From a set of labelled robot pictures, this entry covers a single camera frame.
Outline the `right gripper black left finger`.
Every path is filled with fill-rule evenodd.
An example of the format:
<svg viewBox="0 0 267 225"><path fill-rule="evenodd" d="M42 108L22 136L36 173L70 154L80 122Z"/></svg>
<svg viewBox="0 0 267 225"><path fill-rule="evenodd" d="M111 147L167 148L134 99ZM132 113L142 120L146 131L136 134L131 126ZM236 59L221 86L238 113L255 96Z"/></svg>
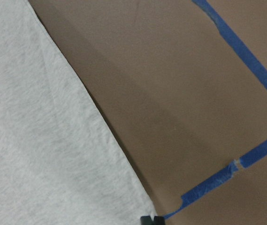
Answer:
<svg viewBox="0 0 267 225"><path fill-rule="evenodd" d="M151 216L142 216L140 218L141 225L153 225Z"/></svg>

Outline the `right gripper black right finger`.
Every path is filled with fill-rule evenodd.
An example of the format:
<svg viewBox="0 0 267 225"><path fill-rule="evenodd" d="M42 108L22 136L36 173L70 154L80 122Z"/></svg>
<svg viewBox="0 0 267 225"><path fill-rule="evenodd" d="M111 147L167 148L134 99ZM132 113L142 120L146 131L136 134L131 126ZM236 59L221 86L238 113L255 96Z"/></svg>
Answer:
<svg viewBox="0 0 267 225"><path fill-rule="evenodd" d="M164 225L164 217L155 216L154 217L154 225Z"/></svg>

